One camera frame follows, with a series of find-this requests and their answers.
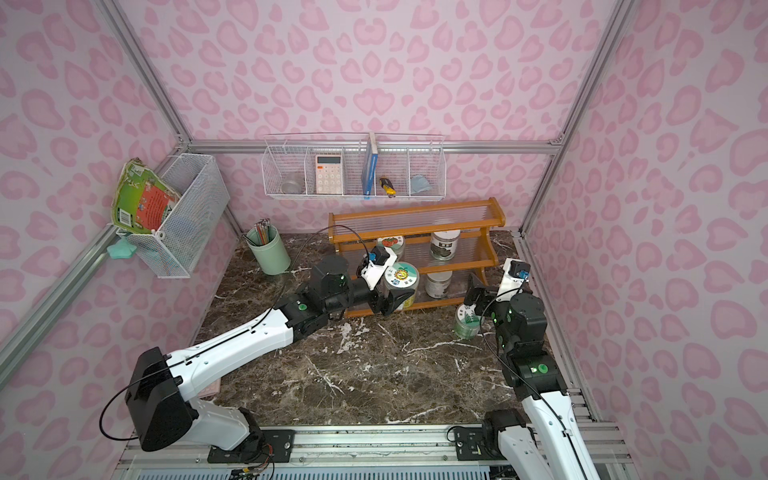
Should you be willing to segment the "sunflower lid seed jar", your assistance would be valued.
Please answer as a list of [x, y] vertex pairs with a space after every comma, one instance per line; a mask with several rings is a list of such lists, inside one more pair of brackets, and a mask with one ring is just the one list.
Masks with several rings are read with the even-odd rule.
[[396, 293], [400, 293], [402, 290], [411, 290], [412, 292], [412, 295], [396, 308], [397, 311], [407, 309], [414, 303], [419, 279], [418, 269], [408, 262], [398, 261], [387, 268], [384, 274], [386, 292], [390, 290], [395, 290]]

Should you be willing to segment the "green leaf lid seed jar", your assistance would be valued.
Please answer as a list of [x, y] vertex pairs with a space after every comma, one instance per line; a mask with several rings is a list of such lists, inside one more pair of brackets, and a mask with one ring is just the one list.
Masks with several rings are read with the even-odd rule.
[[475, 307], [460, 304], [456, 310], [454, 333], [462, 340], [472, 340], [477, 336], [481, 318], [475, 313]]

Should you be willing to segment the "tomato lid seed jar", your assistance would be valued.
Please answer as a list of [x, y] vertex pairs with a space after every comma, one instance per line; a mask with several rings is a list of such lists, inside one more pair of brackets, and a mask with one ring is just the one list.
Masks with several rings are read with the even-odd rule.
[[403, 253], [405, 251], [405, 243], [405, 237], [401, 235], [390, 235], [377, 239], [377, 244], [382, 247], [391, 249], [398, 260], [403, 257]]

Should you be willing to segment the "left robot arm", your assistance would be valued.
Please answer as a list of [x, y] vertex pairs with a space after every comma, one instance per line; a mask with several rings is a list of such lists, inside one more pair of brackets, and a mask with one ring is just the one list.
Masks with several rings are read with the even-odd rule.
[[257, 318], [186, 349], [143, 352], [125, 394], [142, 450], [159, 451], [179, 441], [242, 454], [266, 450], [253, 413], [217, 406], [201, 399], [201, 391], [245, 364], [305, 339], [351, 307], [366, 304], [375, 313], [393, 313], [415, 293], [403, 286], [380, 289], [395, 263], [394, 253], [375, 248], [351, 277], [345, 258], [326, 256], [295, 292], [280, 297]]

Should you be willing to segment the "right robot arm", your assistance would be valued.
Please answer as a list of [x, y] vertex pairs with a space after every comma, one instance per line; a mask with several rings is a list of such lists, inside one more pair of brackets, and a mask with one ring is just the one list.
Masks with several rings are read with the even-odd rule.
[[468, 288], [464, 304], [492, 324], [496, 346], [491, 352], [522, 405], [486, 415], [485, 444], [519, 479], [597, 479], [565, 380], [544, 349], [542, 300], [521, 287], [496, 293], [480, 284]]

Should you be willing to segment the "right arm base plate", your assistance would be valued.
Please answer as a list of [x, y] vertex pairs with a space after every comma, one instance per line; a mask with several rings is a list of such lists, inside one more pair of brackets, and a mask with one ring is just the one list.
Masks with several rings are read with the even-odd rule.
[[505, 457], [487, 440], [481, 427], [453, 426], [446, 438], [455, 447], [458, 461], [501, 461]]

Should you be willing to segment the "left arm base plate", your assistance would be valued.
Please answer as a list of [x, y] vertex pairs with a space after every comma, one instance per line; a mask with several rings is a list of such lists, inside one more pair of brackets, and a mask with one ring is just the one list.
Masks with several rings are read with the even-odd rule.
[[207, 462], [209, 464], [260, 465], [266, 460], [274, 463], [288, 463], [294, 446], [295, 430], [262, 430], [249, 435], [233, 450], [212, 446]]

